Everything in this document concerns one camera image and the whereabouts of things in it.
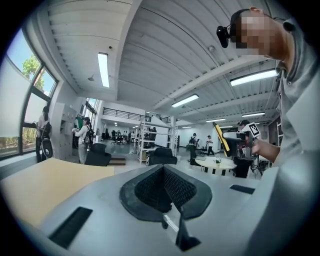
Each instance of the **window frame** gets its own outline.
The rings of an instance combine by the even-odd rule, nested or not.
[[[50,103],[51,103],[51,100],[52,100],[52,96],[54,95],[55,93],[55,90],[57,88],[57,85],[59,83],[59,80],[57,80],[53,75],[52,75],[52,72],[50,72],[50,69],[46,66],[45,62],[39,57],[37,51],[35,51],[35,48],[33,47],[33,45],[31,44],[31,41],[26,33],[26,29],[25,27],[23,26],[21,28],[22,30],[22,33],[23,33],[23,36],[24,36],[24,39],[26,40],[30,50],[32,51],[32,53],[34,54],[34,56],[37,58],[37,60],[39,61],[40,65],[38,67],[38,69],[36,70],[36,72],[34,73],[34,76],[31,80],[31,83],[29,84],[29,87],[28,87],[28,90],[27,90],[27,93],[25,95],[25,98],[24,98],[24,102],[23,102],[23,105],[22,105],[22,109],[21,109],[21,116],[20,116],[20,121],[19,121],[19,134],[18,134],[18,137],[17,137],[17,141],[18,141],[18,152],[15,152],[15,153],[12,153],[12,154],[7,154],[7,155],[4,155],[4,156],[0,156],[0,161],[1,160],[4,160],[4,159],[8,159],[8,158],[12,158],[12,157],[16,157],[16,156],[22,156],[24,154],[29,154],[29,153],[33,153],[35,152],[36,150],[33,149],[33,150],[30,150],[30,151],[23,151],[23,129],[24,128],[37,128],[36,125],[34,123],[28,123],[28,122],[25,122],[25,118],[26,118],[26,112],[27,112],[27,108],[28,108],[28,103],[29,103],[29,99],[31,97],[31,94],[34,94],[36,95],[37,97],[43,99],[44,101],[47,102],[46,106],[47,107],[50,107]],[[36,79],[37,77],[39,76],[40,72],[42,70],[45,70],[51,77],[52,79],[54,80],[54,84],[51,88],[51,91],[49,93],[49,96],[45,95],[42,91],[40,91],[38,88],[35,87],[35,82],[36,82]]]

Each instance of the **white shirt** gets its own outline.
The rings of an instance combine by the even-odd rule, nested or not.
[[[38,125],[37,125],[37,127],[36,127],[36,136],[37,136],[38,138],[41,137],[41,135],[42,135],[42,130],[45,128],[45,126],[46,126],[46,124],[47,124],[48,122],[49,122],[49,118],[48,118],[47,121],[45,121],[44,115],[43,115],[43,114],[40,115],[39,121],[38,121]]]
[[[75,132],[74,135],[76,137],[79,137],[79,144],[83,144],[84,143],[85,137],[87,135],[87,131],[89,131],[89,128],[88,128],[87,125],[84,125],[84,126],[82,126],[80,131],[76,131]]]

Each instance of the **black slot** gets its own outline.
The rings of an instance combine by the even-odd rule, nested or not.
[[[247,186],[241,186],[241,185],[232,185],[230,187],[230,189],[236,190],[236,191],[239,191],[239,192],[243,192],[243,193],[246,193],[246,194],[250,194],[250,195],[252,195],[256,190],[255,188],[247,187]]]
[[[71,215],[49,236],[57,245],[67,249],[93,210],[78,207]]]

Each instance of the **glass wall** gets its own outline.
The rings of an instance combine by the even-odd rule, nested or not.
[[[36,123],[56,84],[21,29],[0,67],[0,159],[35,150]]]

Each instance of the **cabinet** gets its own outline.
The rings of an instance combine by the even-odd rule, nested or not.
[[[72,156],[72,128],[75,124],[77,111],[63,103],[54,105],[51,126],[51,143],[53,157],[60,160],[67,160]]]

